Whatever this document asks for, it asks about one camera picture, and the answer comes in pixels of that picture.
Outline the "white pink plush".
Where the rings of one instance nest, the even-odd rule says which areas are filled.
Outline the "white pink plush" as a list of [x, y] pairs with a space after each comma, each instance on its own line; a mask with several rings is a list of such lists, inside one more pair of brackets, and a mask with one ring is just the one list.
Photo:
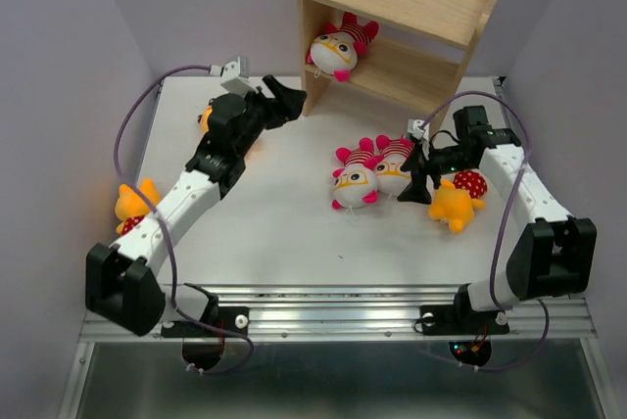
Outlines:
[[375, 145], [380, 158], [374, 169], [378, 188], [384, 194], [398, 197], [410, 184], [410, 174], [401, 167], [409, 157], [413, 143], [404, 136], [392, 139], [381, 134], [375, 138]]
[[339, 26], [327, 23], [306, 55], [306, 64], [313, 65], [318, 73], [333, 76], [344, 82], [351, 77], [360, 57], [379, 32], [379, 23], [359, 23], [358, 17], [345, 12]]
[[374, 142], [367, 137], [355, 149], [340, 147], [335, 151], [341, 166], [332, 173], [332, 207], [335, 210], [359, 209], [378, 201], [378, 177], [374, 172], [379, 163]]

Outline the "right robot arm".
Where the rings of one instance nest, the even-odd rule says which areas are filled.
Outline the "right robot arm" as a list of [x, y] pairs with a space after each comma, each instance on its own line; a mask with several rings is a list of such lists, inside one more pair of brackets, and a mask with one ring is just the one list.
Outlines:
[[458, 233], [473, 220], [479, 201], [447, 176], [478, 170], [506, 202], [502, 221], [514, 220], [521, 234], [505, 262], [492, 262], [487, 279], [460, 286], [450, 304], [422, 306], [417, 323], [427, 336], [472, 334], [482, 327], [502, 334], [508, 330], [505, 312], [515, 305], [586, 290], [597, 228], [557, 201], [529, 165], [514, 131], [493, 127], [484, 107], [456, 111], [454, 124], [455, 145], [436, 149], [427, 125], [409, 121], [414, 147], [402, 169], [410, 184], [399, 201], [426, 205], [432, 219]]

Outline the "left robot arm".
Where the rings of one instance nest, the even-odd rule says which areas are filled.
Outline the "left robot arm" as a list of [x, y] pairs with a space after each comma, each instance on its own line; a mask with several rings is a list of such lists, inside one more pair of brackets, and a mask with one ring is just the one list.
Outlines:
[[307, 94], [272, 75], [263, 87], [228, 86], [214, 98], [204, 134], [192, 158], [158, 205], [109, 246], [95, 245], [86, 256], [86, 308], [137, 335], [148, 334], [162, 319], [174, 295], [158, 282], [173, 249], [243, 174], [245, 158], [265, 130], [297, 119]]

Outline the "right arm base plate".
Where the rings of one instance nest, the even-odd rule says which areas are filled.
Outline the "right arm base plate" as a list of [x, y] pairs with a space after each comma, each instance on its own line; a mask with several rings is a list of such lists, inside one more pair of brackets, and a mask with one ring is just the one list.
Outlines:
[[460, 314], [451, 304], [422, 305], [413, 329], [425, 336], [505, 335], [510, 332], [504, 312], [471, 310]]

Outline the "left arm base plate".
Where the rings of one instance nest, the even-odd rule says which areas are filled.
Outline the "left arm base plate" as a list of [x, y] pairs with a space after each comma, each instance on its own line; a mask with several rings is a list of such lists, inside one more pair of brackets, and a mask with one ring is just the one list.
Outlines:
[[[224, 331], [240, 335], [248, 334], [250, 308], [243, 305], [223, 306], [216, 315], [203, 314], [201, 321]], [[187, 320], [165, 322], [161, 327], [161, 336], [165, 339], [216, 339], [223, 334], [208, 331]]]

